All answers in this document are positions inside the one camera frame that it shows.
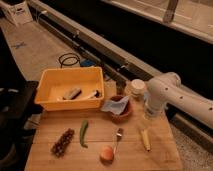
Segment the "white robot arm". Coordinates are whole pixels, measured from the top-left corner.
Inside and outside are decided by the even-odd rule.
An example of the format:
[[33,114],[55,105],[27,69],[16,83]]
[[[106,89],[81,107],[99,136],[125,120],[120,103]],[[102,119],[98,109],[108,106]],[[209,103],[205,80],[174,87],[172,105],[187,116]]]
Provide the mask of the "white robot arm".
[[146,83],[146,88],[144,113],[148,117],[158,116],[169,103],[213,129],[213,100],[182,89],[178,74],[168,72],[155,76]]

